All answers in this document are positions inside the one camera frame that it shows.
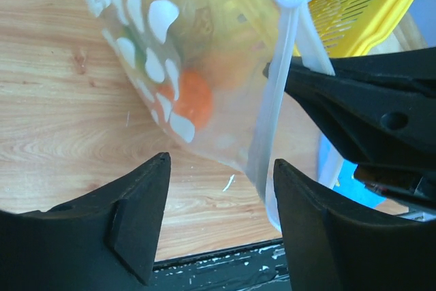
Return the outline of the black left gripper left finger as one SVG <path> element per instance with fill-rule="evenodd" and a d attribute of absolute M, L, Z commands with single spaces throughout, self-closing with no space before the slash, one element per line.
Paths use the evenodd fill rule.
<path fill-rule="evenodd" d="M 48 211 L 1 212 L 2 290 L 145 290 L 171 173 L 168 153 Z"/>

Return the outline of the green mango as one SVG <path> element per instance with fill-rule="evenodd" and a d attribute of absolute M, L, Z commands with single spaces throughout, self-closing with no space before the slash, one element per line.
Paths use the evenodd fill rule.
<path fill-rule="evenodd" d="M 146 80 L 149 80 L 149 76 L 145 70 L 146 54 L 141 47 L 140 38 L 136 34 L 136 30 L 129 26 L 124 26 L 122 29 L 121 36 L 129 38 L 133 45 L 135 46 L 135 65 L 136 69 L 139 71 L 140 75 Z"/>

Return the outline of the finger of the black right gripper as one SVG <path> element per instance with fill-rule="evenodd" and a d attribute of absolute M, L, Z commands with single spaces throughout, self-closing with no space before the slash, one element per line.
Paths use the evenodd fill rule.
<path fill-rule="evenodd" d="M 435 80 L 435 48 L 404 52 L 332 58 L 334 74 L 319 73 L 302 64 L 297 57 L 290 64 L 288 82 L 340 81 L 356 82 L 430 82 Z"/>
<path fill-rule="evenodd" d="M 292 68 L 285 91 L 339 153 L 366 167 L 435 178 L 435 94 Z"/>

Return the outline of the clear polka dot zip bag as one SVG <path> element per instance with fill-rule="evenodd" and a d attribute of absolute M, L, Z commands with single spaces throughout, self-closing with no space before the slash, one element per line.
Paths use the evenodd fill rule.
<path fill-rule="evenodd" d="M 188 0 L 85 1 L 156 124 L 192 153 L 243 172 L 278 228 L 272 163 L 276 137 L 285 130 L 280 112 L 290 64 L 301 57 L 310 70 L 334 74 L 309 11 L 311 0 L 273 0 L 279 19 L 272 57 L 247 63 L 207 63 L 200 58 L 198 47 L 187 44 L 194 26 L 187 19 L 193 13 Z M 135 46 L 121 36 L 124 26 L 135 29 L 140 38 L 149 80 L 136 69 Z M 184 69 L 197 70 L 213 93 L 213 113 L 203 129 L 176 114 L 171 99 L 158 91 L 169 84 L 177 100 Z"/>

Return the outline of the orange persimmon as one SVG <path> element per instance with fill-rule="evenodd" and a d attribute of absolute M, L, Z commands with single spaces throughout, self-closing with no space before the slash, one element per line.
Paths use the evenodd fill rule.
<path fill-rule="evenodd" d="M 179 78 L 179 97 L 173 100 L 174 90 L 165 84 L 158 91 L 171 99 L 173 111 L 189 119 L 196 129 L 206 127 L 213 113 L 213 93 L 206 79 L 194 69 L 184 69 Z"/>

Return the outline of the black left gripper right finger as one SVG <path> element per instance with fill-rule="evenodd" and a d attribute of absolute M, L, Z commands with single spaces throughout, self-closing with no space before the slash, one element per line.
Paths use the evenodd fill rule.
<path fill-rule="evenodd" d="M 435 221 L 370 209 L 284 159 L 273 182 L 293 290 L 435 289 Z"/>

